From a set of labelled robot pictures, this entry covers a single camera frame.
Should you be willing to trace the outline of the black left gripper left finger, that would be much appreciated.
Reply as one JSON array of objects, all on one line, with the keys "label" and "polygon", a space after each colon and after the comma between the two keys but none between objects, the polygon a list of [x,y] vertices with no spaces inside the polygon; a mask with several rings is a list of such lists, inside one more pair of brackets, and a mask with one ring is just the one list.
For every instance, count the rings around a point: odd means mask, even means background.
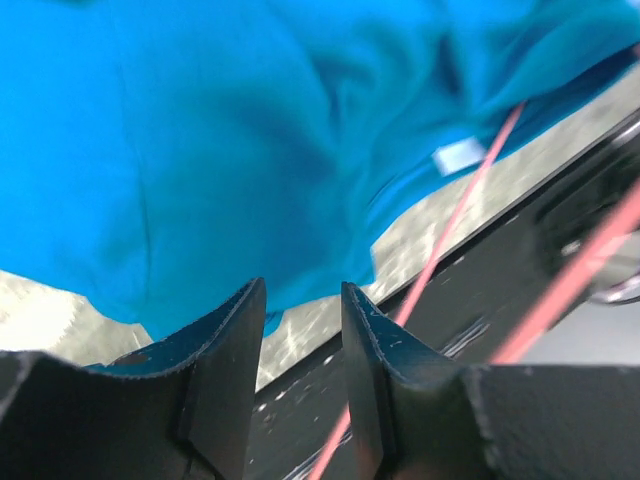
[{"label": "black left gripper left finger", "polygon": [[166,339],[109,365],[1,356],[5,479],[239,479],[266,287],[250,281]]}]

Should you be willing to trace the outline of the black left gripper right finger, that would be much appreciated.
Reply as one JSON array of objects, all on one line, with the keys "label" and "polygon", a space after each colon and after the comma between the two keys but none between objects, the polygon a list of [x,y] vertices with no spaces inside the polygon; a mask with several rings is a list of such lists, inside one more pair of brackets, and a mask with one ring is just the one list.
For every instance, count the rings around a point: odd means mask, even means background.
[{"label": "black left gripper right finger", "polygon": [[351,431],[364,479],[635,479],[639,370],[462,364],[341,292]]}]

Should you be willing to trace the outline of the teal blue t shirt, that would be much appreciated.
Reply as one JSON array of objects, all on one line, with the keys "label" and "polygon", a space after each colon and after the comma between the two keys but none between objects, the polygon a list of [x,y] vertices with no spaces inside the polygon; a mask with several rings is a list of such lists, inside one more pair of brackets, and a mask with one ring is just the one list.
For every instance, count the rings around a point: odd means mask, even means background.
[{"label": "teal blue t shirt", "polygon": [[270,313],[635,62],[631,1],[5,1],[1,267],[163,338]]}]

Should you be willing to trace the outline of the pink wire hanger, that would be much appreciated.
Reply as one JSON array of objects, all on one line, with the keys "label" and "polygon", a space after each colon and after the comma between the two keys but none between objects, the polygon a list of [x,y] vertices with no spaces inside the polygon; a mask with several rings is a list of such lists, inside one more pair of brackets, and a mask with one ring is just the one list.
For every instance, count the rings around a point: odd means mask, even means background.
[{"label": "pink wire hanger", "polygon": [[[470,205],[471,198],[471,191],[463,194],[396,318],[389,318],[410,334],[407,322],[432,279],[436,264],[459,219]],[[637,315],[638,312],[639,174],[622,199],[586,239],[571,250],[568,260],[552,278],[546,290],[516,322],[515,327],[489,358],[481,361],[463,360],[449,356],[416,338],[434,351],[462,364],[582,365],[575,362],[531,363],[526,360],[526,355],[544,335],[563,321],[572,320],[580,327],[585,327],[592,320],[615,322],[624,314]],[[344,435],[351,438],[357,462],[349,405],[312,467],[312,478],[319,479],[326,472]]]}]

